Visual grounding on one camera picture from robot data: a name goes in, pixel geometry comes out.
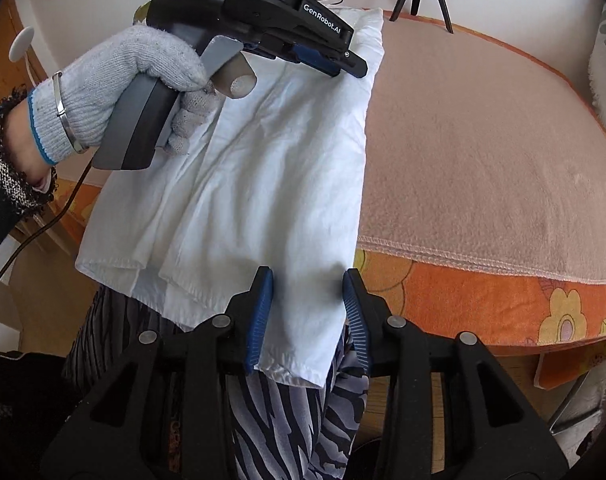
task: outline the metal screw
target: metal screw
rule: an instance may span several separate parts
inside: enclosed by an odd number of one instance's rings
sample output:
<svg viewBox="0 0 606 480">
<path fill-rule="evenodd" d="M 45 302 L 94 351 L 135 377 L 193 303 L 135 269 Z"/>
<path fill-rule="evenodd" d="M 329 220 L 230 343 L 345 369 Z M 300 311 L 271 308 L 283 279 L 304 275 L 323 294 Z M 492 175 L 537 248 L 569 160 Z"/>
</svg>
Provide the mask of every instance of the metal screw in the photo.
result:
<svg viewBox="0 0 606 480">
<path fill-rule="evenodd" d="M 151 345 L 157 340 L 157 333 L 154 330 L 145 330 L 141 335 L 138 336 L 138 340 L 144 345 Z"/>
<path fill-rule="evenodd" d="M 401 316 L 390 316 L 387 318 L 387 324 L 392 328 L 403 328 L 407 325 L 407 321 Z"/>
<path fill-rule="evenodd" d="M 461 332 L 459 339 L 461 339 L 461 342 L 464 345 L 468 346 L 474 346 L 478 342 L 478 337 L 475 336 L 472 332 Z"/>
<path fill-rule="evenodd" d="M 216 316 L 212 320 L 212 325 L 214 325 L 216 328 L 225 328 L 226 326 L 229 326 L 230 323 L 232 323 L 232 320 L 229 319 L 229 316 L 226 316 L 225 314 Z"/>
</svg>

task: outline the black and gray striped fabric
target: black and gray striped fabric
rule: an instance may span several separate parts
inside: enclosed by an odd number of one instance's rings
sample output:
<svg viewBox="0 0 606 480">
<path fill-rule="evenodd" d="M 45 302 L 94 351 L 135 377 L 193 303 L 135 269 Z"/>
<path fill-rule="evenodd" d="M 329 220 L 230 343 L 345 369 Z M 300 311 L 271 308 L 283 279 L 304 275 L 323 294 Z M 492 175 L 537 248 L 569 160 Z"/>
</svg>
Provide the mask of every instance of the black and gray striped fabric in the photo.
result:
<svg viewBox="0 0 606 480">
<path fill-rule="evenodd" d="M 64 367 L 87 393 L 145 330 L 181 330 L 137 300 L 101 286 Z M 293 388 L 257 372 L 228 377 L 240 480 L 343 478 L 365 411 L 369 378 L 346 328 L 324 388 Z"/>
</svg>

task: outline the beige fleece fabric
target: beige fleece fabric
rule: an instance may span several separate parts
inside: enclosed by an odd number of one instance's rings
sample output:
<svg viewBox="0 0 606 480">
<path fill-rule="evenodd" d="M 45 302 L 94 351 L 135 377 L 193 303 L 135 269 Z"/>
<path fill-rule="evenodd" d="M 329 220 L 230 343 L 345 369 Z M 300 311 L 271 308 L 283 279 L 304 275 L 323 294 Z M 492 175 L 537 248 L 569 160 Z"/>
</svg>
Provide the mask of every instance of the beige fleece fabric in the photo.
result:
<svg viewBox="0 0 606 480">
<path fill-rule="evenodd" d="M 383 40 L 359 246 L 606 284 L 606 135 L 571 86 L 463 30 L 401 19 Z"/>
</svg>

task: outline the silver bracelet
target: silver bracelet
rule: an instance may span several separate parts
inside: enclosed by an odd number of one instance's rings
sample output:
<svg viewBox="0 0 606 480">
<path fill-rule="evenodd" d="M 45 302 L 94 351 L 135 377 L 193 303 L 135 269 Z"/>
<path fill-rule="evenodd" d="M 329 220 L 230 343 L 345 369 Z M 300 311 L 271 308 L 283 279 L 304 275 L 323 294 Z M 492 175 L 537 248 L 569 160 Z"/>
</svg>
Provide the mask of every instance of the silver bracelet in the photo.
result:
<svg viewBox="0 0 606 480">
<path fill-rule="evenodd" d="M 65 135 L 72 145 L 73 149 L 77 153 L 85 153 L 87 148 L 83 146 L 76 138 L 74 132 L 72 131 L 72 127 L 69 124 L 69 119 L 67 118 L 67 110 L 63 106 L 63 98 L 61 97 L 61 76 L 63 73 L 59 70 L 52 76 L 52 83 L 54 83 L 54 100 L 56 101 L 56 116 L 61 120 L 61 125 L 65 130 Z"/>
</svg>

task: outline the gloved hand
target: gloved hand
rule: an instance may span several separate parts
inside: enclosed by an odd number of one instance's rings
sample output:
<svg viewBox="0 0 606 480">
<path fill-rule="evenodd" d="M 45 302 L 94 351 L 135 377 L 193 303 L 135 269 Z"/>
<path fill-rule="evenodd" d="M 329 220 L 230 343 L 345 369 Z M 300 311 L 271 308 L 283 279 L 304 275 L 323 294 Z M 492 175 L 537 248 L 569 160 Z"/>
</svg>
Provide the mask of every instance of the gloved hand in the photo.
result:
<svg viewBox="0 0 606 480">
<path fill-rule="evenodd" d="M 65 68 L 61 97 L 70 127 L 85 147 L 99 146 L 120 95 L 139 72 L 187 92 L 173 120 L 166 150 L 187 153 L 189 137 L 219 99 L 194 49 L 175 36 L 145 25 L 127 28 Z M 54 166 L 74 153 L 56 116 L 53 82 L 41 83 L 28 98 L 32 133 L 40 154 Z"/>
</svg>

